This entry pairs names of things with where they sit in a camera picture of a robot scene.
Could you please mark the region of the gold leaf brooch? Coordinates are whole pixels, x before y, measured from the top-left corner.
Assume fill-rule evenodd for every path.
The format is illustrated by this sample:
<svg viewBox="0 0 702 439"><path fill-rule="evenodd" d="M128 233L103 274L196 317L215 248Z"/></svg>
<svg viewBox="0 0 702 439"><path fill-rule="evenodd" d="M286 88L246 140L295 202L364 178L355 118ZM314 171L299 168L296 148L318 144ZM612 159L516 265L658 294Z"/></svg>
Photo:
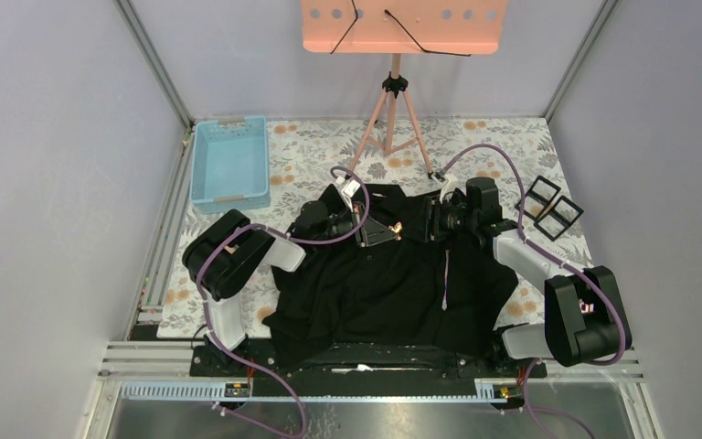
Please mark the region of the gold leaf brooch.
<svg viewBox="0 0 702 439"><path fill-rule="evenodd" d="M393 226L389 226L388 229L394 234L396 240L401 239L401 232L403 230L403 227L400 222L395 223Z"/></svg>

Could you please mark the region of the black shirt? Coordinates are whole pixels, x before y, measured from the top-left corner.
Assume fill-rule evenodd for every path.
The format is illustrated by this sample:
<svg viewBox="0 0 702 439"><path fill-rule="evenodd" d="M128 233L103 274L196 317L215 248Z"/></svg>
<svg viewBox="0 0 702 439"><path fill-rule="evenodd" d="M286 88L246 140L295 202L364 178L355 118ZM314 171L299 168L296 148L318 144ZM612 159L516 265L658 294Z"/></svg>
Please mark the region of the black shirt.
<svg viewBox="0 0 702 439"><path fill-rule="evenodd" d="M416 232L425 197L396 185L369 187L371 214L400 224L400 240L369 248L353 240L310 247L292 273L272 272L279 293L264 319L275 358L293 366L335 342L434 346L481 357L517 288L515 272L458 232L426 242Z"/></svg>

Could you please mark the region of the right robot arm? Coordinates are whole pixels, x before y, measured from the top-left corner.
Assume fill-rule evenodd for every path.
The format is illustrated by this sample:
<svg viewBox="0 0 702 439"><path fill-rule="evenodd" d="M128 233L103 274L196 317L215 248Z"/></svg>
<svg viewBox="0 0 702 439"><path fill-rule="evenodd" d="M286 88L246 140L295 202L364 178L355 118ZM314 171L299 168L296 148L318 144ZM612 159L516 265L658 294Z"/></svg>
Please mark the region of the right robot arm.
<svg viewBox="0 0 702 439"><path fill-rule="evenodd" d="M524 359L554 359L564 367L619 360L633 337L614 273L605 266L585 266L560 259L503 216L498 188L490 177L461 186L449 175L427 205L425 237L437 241L460 233L495 262L512 270L544 295L544 320L505 327L499 345L487 353L489 368L509 377Z"/></svg>

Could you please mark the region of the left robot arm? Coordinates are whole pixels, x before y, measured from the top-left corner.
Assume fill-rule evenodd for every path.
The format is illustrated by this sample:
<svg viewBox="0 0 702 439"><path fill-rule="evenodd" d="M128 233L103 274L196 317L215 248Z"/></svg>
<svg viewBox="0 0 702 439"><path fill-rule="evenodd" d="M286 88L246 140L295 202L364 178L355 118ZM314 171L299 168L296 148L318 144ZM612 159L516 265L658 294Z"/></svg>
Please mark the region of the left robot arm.
<svg viewBox="0 0 702 439"><path fill-rule="evenodd" d="M399 221L385 223L367 214L362 202L330 209L324 201L310 201L291 227L294 235L282 236L254 224L238 210L227 212L196 238L183 255L203 301L207 335L215 346L212 364L227 376L244 370L246 338L239 310L239 292L262 265L293 273L303 263L310 246L336 244L346 238L360 247L399 240Z"/></svg>

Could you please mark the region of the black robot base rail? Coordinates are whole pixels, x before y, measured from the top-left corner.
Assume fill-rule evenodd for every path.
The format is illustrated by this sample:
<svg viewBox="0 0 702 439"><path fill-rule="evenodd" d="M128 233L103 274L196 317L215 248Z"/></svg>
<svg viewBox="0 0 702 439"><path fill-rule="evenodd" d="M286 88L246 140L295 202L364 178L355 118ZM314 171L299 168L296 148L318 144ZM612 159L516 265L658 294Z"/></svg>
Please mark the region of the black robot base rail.
<svg viewBox="0 0 702 439"><path fill-rule="evenodd" d="M266 338L245 340L234 356L208 340L190 348L190 376L222 382L224 398L233 401L507 402L521 398L524 378L548 375L544 366L528 371L527 360L498 348L473 357L430 346L334 343L288 365Z"/></svg>

